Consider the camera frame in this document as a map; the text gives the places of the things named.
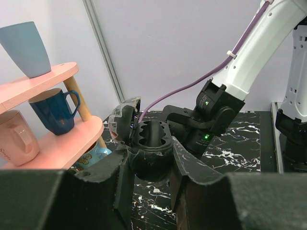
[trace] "white wall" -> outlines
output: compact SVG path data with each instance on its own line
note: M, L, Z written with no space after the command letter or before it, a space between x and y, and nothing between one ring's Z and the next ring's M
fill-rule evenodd
M51 65L77 62L76 81L93 115L102 119L118 105L113 85L81 0L1 0L0 27L34 21ZM0 84L23 73L0 46ZM63 83L58 85L65 92ZM48 131L27 102L16 107L37 138Z
M95 0L125 97L142 108L219 65L232 50L260 0ZM289 36L255 81L244 110L282 101L292 57ZM194 108L200 83L155 106Z

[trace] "black mug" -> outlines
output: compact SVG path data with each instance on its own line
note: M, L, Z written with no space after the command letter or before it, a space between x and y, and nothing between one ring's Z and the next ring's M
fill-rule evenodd
M74 94L78 100L78 105L73 113L66 100L68 94ZM76 91L63 93L62 89L55 88L31 98L29 104L49 131L55 135L62 135L74 127L73 118L81 102Z

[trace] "pink shelf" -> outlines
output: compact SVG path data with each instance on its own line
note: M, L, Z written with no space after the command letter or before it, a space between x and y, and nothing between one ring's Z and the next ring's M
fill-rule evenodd
M42 76L32 79L24 76L0 85L0 114L70 78L78 71L77 63L69 62L53 66L51 72Z
M48 133L39 142L40 152L30 162L21 166L5 164L3 169L68 169L101 136L102 120L97 116L83 122L75 119L75 127L61 136Z

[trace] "blue cup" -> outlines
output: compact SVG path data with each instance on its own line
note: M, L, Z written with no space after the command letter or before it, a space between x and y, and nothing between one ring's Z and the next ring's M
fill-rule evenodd
M73 164L73 167L81 171L97 163L110 153L111 150L100 147L97 141Z
M78 105L73 113L66 100L68 94L74 94L78 100ZM68 133L74 127L75 123L73 118L81 102L76 91L72 90L63 93L62 89L55 88L31 98L29 104L43 122L46 129L55 135L62 135Z
M0 28L0 44L29 78L51 71L50 61L34 22Z

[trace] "light blue cup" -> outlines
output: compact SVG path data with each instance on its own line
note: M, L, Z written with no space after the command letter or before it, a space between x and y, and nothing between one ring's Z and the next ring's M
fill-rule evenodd
M51 71L48 54L34 22L0 28L0 44L29 78Z
M99 143L96 142L74 163L73 167L81 171L92 166L110 153L111 150L100 147Z

